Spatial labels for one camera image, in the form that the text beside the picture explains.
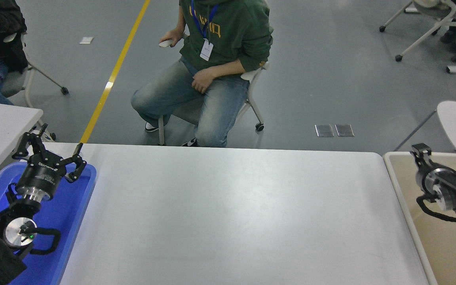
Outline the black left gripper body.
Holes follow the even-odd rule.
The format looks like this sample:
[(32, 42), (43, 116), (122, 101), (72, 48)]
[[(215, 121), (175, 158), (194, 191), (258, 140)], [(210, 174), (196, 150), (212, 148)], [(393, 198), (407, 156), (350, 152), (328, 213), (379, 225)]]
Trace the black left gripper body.
[(26, 190), (35, 188), (45, 191), (47, 195), (54, 195), (66, 173), (64, 165), (56, 165), (61, 159), (62, 157), (58, 155), (49, 155), (47, 160), (41, 155), (32, 155), (17, 183), (17, 192), (23, 195)]

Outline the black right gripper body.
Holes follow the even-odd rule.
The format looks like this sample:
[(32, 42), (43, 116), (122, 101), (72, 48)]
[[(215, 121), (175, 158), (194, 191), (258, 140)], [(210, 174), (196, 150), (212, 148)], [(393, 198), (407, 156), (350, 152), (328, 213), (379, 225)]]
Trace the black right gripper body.
[(434, 185), (436, 185), (436, 174), (442, 171), (448, 171), (448, 167), (435, 162), (422, 163), (418, 166), (416, 173), (416, 182), (423, 193), (434, 194)]

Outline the person's left hand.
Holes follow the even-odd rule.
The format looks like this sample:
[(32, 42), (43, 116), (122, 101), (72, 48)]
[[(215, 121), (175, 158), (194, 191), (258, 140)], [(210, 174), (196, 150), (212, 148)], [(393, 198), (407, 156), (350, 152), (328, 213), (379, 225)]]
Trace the person's left hand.
[(191, 87), (200, 94), (205, 94), (216, 77), (215, 67), (205, 68), (192, 77)]

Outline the person's right hand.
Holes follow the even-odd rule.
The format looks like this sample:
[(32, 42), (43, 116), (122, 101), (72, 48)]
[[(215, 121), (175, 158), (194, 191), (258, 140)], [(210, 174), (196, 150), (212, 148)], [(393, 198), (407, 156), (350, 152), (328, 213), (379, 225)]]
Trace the person's right hand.
[(173, 48), (183, 38), (184, 29), (175, 28), (167, 31), (159, 40), (159, 47)]

